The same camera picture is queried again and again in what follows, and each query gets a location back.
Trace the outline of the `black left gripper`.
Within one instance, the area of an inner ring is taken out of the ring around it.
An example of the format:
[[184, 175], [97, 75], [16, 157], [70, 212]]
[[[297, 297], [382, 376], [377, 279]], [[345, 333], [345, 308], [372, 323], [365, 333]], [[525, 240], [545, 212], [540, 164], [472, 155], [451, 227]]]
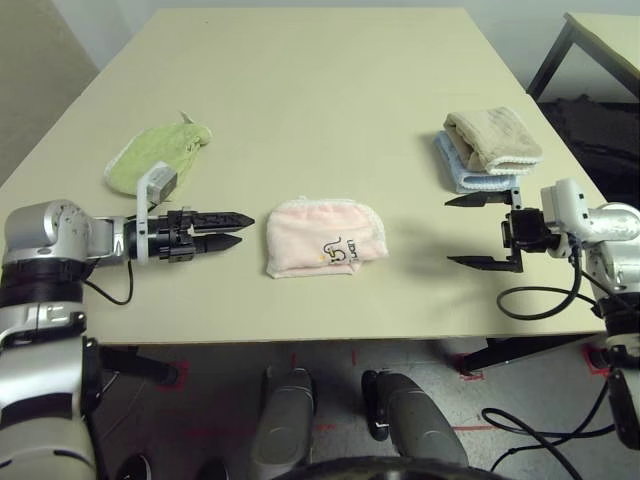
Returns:
[[254, 223], [253, 218], [237, 212], [170, 210], [164, 215], [148, 218], [148, 256], [177, 263], [191, 261], [195, 254], [225, 251], [242, 239], [227, 233], [193, 237], [189, 230], [193, 226], [195, 231], [240, 231]]

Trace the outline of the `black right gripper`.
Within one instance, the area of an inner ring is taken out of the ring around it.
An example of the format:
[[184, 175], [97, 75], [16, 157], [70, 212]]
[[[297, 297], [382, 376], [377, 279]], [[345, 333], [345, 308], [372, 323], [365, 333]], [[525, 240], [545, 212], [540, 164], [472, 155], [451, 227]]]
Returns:
[[503, 246], [510, 250], [505, 260], [491, 256], [448, 256], [460, 265], [482, 271], [522, 273], [521, 252], [546, 253], [561, 244], [561, 235], [553, 233], [545, 224], [543, 212], [522, 206], [519, 191], [510, 189], [498, 192], [478, 191], [458, 196], [444, 203], [445, 206], [480, 208], [490, 203], [509, 205], [511, 210], [501, 222]]

